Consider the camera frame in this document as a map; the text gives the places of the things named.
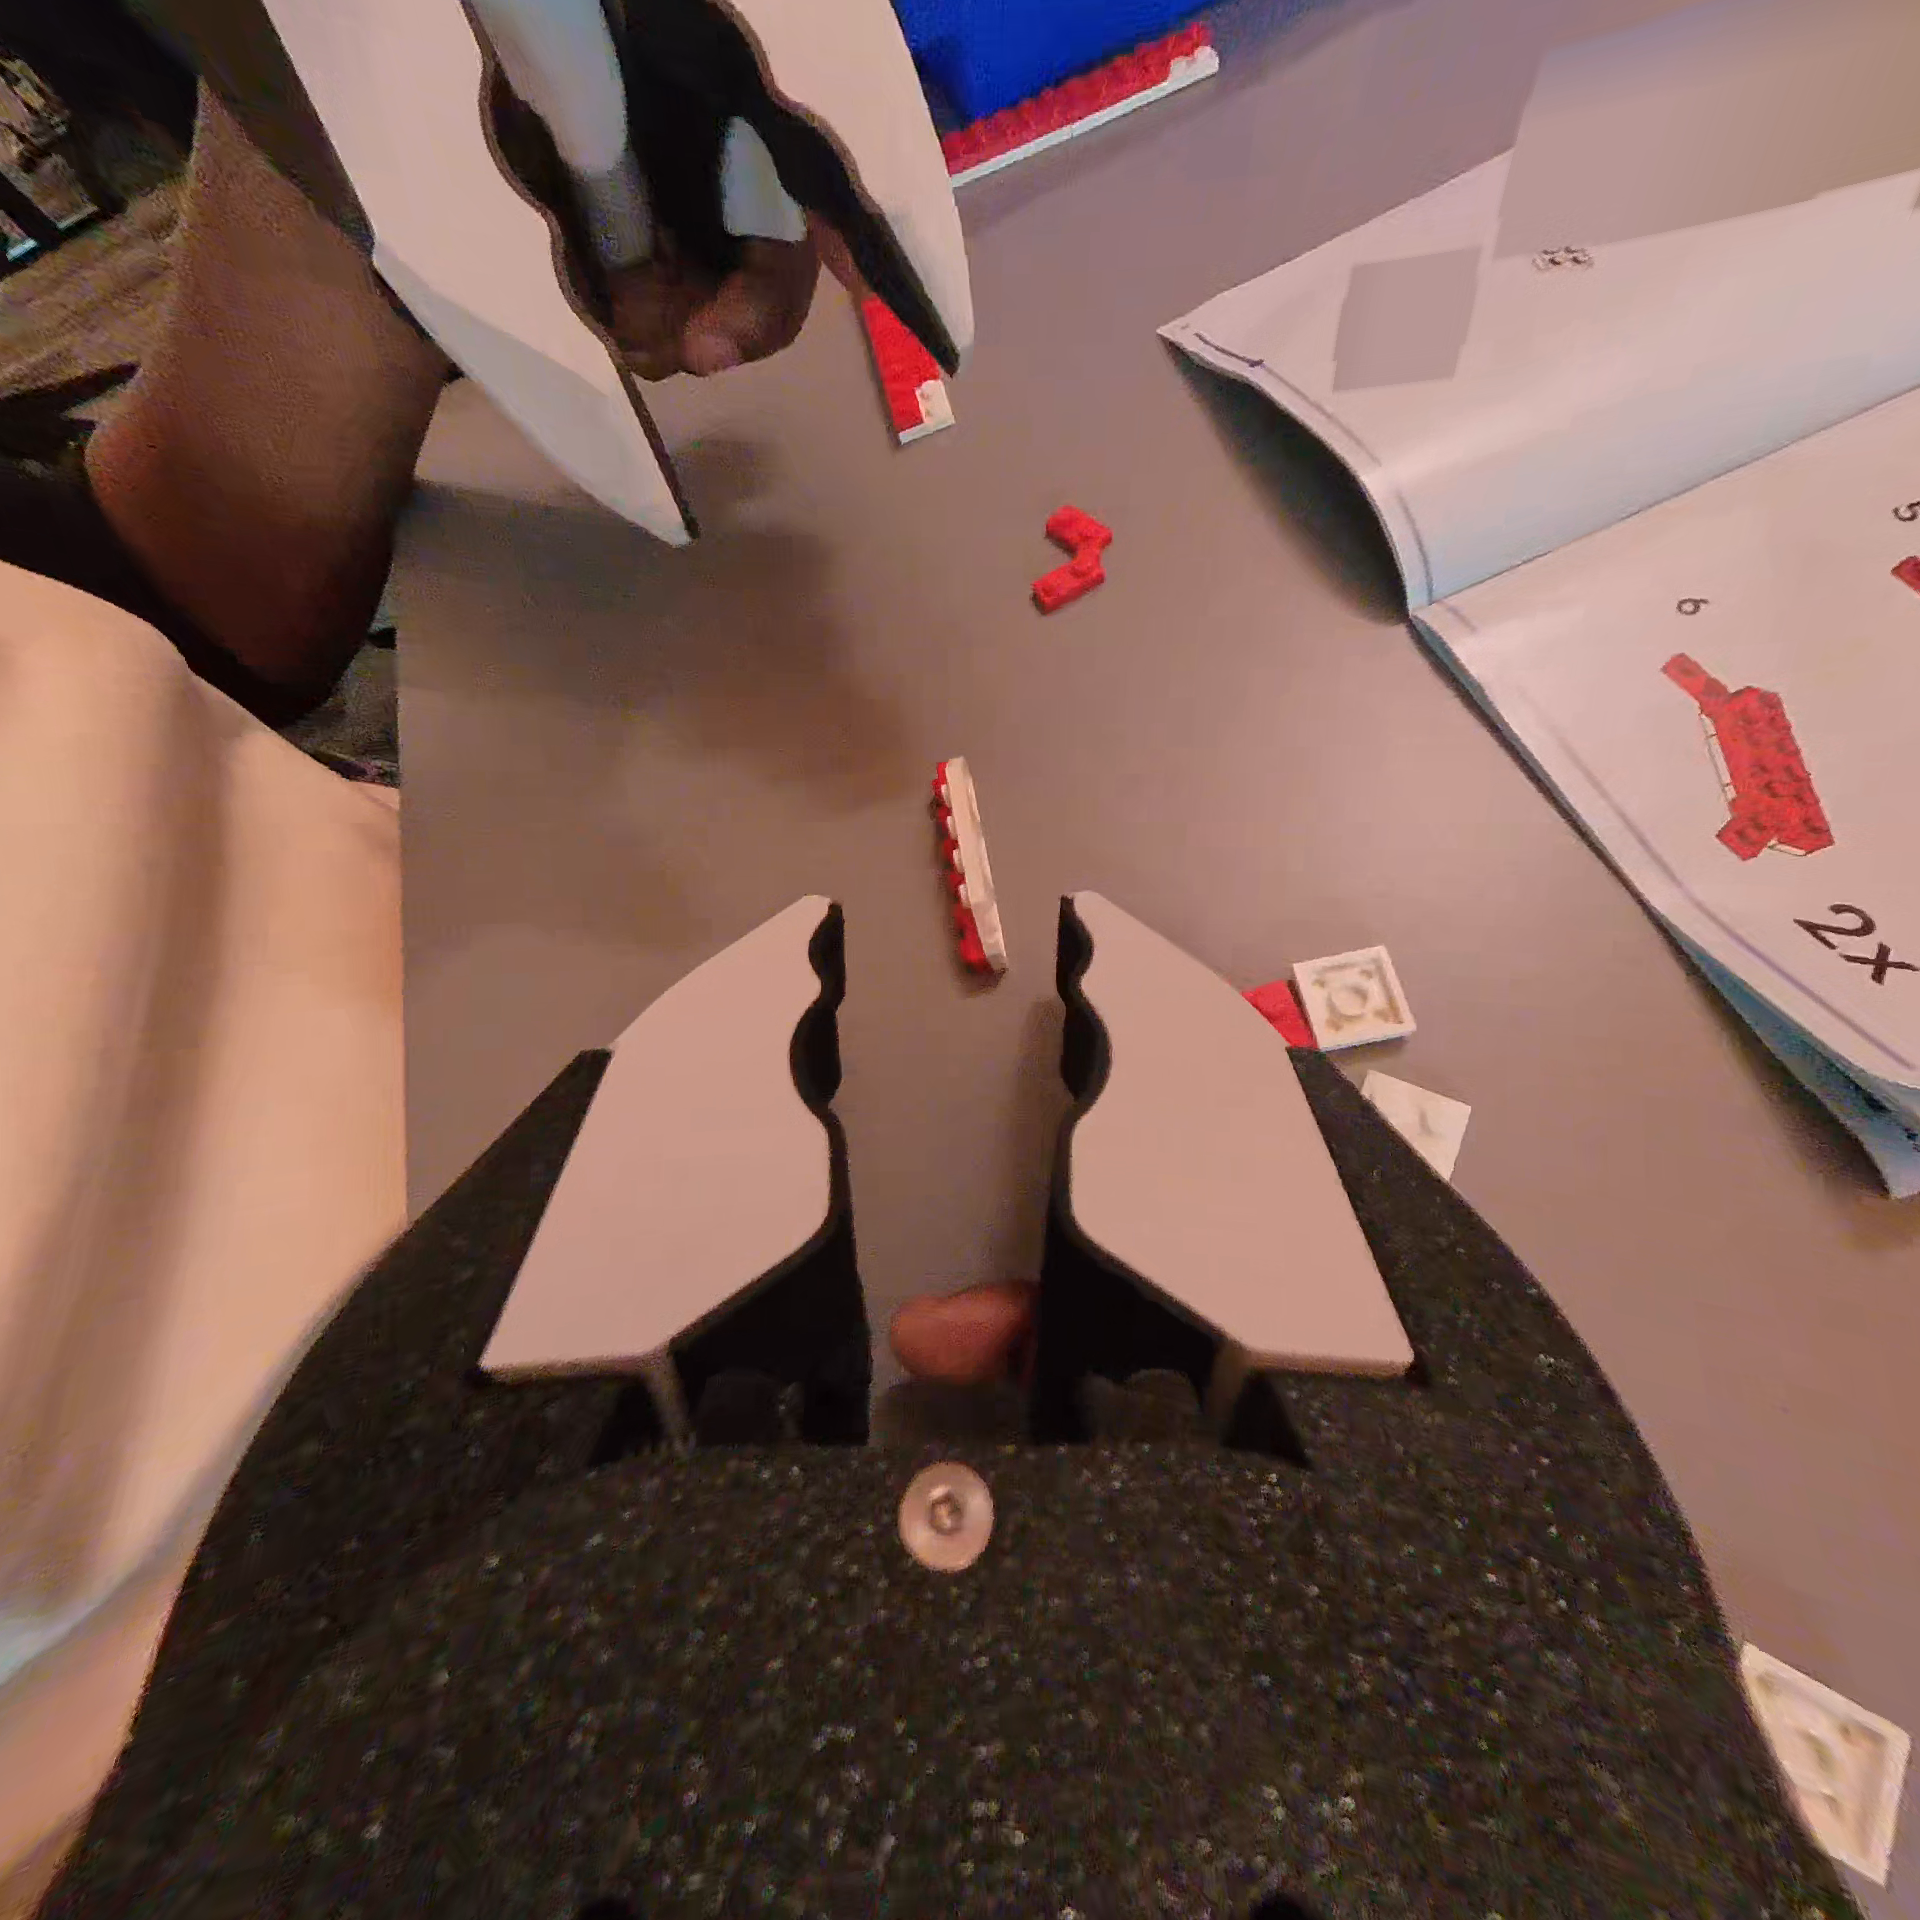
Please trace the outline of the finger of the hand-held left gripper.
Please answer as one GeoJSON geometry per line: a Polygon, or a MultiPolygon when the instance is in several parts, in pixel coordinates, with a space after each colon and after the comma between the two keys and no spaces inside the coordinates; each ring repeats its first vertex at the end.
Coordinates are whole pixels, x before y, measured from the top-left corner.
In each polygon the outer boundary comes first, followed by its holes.
{"type": "Polygon", "coordinates": [[[582,491],[663,544],[695,527],[633,387],[570,298],[560,233],[503,168],[490,66],[456,2],[271,2],[268,17],[410,315],[582,491]]]}
{"type": "Polygon", "coordinates": [[[750,117],[785,192],[955,375],[974,345],[970,253],[942,140],[887,2],[730,2],[750,117]]]}

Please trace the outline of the person's left hand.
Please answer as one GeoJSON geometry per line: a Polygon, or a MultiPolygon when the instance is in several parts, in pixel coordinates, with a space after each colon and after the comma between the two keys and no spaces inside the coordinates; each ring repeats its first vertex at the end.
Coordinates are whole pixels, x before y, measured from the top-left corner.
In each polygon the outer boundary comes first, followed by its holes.
{"type": "Polygon", "coordinates": [[[722,276],[658,251],[609,273],[609,335],[620,363],[640,381],[715,378],[793,345],[820,275],[814,235],[745,237],[722,276]]]}

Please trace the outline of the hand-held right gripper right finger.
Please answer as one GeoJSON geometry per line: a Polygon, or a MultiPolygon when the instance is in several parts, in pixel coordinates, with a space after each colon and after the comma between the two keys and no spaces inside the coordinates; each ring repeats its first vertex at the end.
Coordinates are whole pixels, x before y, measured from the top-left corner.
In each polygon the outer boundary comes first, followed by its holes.
{"type": "Polygon", "coordinates": [[[1233,1447],[1286,1449],[1286,1376],[1403,1380],[1417,1349],[1292,1052],[1222,975],[1097,892],[1062,899],[1063,1085],[1030,1431],[1172,1376],[1233,1447]]]}

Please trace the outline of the grey desk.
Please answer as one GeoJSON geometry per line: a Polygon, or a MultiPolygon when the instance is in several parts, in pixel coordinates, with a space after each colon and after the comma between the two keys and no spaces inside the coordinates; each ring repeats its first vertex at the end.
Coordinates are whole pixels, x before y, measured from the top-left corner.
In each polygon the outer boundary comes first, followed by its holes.
{"type": "MultiPolygon", "coordinates": [[[[1916,1729],[1916,1215],[1719,1008],[1401,626],[1344,475],[1156,330],[1491,157],[1551,49],[1678,5],[1227,5],[1222,81],[967,195],[958,428],[858,325],[658,395],[705,537],[585,504],[466,387],[401,562],[412,1201],[801,895],[849,912],[860,1273],[1041,1258],[1063,892],[1234,980],[1384,943],[1462,1179],[1619,1379],[1752,1635],[1916,1729]],[[1044,616],[1044,521],[1114,543],[1044,616]],[[967,757],[1003,976],[955,948],[967,757]]],[[[474,1652],[412,1787],[456,1913],[1824,1916],[1616,1424],[1308,1388],[1308,1464],[992,1447],[1009,1543],[915,1568],[921,1449],[630,1456],[407,1601],[474,1652]],[[1719,1735],[1729,1709],[1729,1738],[1719,1735]]]]}

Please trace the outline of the red bracket brick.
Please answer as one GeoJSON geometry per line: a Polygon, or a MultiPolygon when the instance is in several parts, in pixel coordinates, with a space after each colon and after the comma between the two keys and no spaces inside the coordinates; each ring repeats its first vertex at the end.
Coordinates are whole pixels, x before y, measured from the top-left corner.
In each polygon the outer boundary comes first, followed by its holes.
{"type": "Polygon", "coordinates": [[[1038,612],[1059,612],[1107,583],[1104,555],[1114,530],[1074,505],[1063,505],[1044,521],[1044,540],[1059,552],[1057,562],[1032,583],[1038,612]]]}

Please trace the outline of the red white brick assembly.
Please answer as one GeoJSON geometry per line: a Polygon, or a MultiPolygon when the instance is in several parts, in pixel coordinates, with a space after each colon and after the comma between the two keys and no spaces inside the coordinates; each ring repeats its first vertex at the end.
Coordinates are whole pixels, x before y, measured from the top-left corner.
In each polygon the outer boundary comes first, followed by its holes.
{"type": "Polygon", "coordinates": [[[915,332],[875,295],[863,298],[860,322],[897,443],[923,442],[951,428],[954,405],[944,373],[915,332]]]}
{"type": "Polygon", "coordinates": [[[999,978],[1009,969],[1009,951],[967,757],[946,757],[935,765],[928,815],[939,837],[958,956],[970,971],[999,978]]]}

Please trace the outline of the blue plastic bin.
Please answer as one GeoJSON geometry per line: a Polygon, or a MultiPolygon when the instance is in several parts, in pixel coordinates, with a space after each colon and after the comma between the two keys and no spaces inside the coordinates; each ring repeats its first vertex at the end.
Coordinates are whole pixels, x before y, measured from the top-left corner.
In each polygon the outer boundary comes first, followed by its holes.
{"type": "Polygon", "coordinates": [[[1210,2],[895,2],[939,123],[958,128],[1156,41],[1210,2]]]}

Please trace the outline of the person's pale clothing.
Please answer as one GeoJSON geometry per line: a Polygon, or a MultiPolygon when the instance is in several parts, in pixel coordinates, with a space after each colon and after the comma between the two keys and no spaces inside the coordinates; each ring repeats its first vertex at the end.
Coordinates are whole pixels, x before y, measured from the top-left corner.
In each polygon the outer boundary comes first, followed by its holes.
{"type": "Polygon", "coordinates": [[[3,1867],[32,1908],[211,1512],[406,1219],[399,796],[3,581],[3,1867]]]}

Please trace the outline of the person's right hand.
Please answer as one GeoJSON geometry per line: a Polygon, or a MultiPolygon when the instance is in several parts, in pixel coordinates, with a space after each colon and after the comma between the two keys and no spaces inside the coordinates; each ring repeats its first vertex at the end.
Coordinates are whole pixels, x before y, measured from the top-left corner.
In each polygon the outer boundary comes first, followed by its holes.
{"type": "Polygon", "coordinates": [[[1032,1376],[1038,1323],[1041,1287],[1001,1280],[903,1304],[887,1338],[908,1379],[980,1388],[1032,1376]]]}

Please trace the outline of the red studded plate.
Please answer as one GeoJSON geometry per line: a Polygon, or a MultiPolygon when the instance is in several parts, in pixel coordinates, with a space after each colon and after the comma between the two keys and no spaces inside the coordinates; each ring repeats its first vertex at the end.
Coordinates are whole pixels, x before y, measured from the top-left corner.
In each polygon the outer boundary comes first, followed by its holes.
{"type": "Polygon", "coordinates": [[[1218,74],[1207,23],[1194,21],[1090,72],[944,136],[954,186],[1001,175],[1218,74]]]}

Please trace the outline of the white instruction booklet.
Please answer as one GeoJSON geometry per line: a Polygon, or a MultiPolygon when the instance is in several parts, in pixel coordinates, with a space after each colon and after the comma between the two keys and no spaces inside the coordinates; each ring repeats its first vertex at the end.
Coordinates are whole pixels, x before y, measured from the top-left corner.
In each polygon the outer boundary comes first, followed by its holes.
{"type": "Polygon", "coordinates": [[[1411,626],[1916,1197],[1919,7],[1554,49],[1512,146],[1161,327],[1368,497],[1411,626]]]}

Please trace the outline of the white square tile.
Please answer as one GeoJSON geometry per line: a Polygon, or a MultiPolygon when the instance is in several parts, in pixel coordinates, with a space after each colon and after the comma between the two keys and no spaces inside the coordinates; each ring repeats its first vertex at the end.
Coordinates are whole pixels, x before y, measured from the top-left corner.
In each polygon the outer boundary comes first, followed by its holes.
{"type": "Polygon", "coordinates": [[[1454,1179],[1462,1146],[1473,1124],[1467,1101],[1380,1069],[1370,1069],[1360,1080],[1360,1096],[1440,1179],[1454,1179]]]}
{"type": "Polygon", "coordinates": [[[1292,985],[1322,1052],[1400,1042],[1419,1032],[1384,945],[1296,962],[1292,985]]]}
{"type": "Polygon", "coordinates": [[[1914,1743],[1905,1729],[1747,1641],[1747,1704],[1819,1849],[1888,1884],[1914,1743]]]}

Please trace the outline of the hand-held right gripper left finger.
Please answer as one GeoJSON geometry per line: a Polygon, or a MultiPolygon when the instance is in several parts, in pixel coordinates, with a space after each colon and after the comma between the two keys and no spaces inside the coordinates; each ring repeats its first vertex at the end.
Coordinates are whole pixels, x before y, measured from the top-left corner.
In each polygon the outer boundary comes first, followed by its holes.
{"type": "Polygon", "coordinates": [[[846,920],[804,896],[614,1042],[481,1356],[500,1384],[630,1379],[689,1442],[754,1376],[801,1441],[868,1441],[836,1015],[846,920]]]}

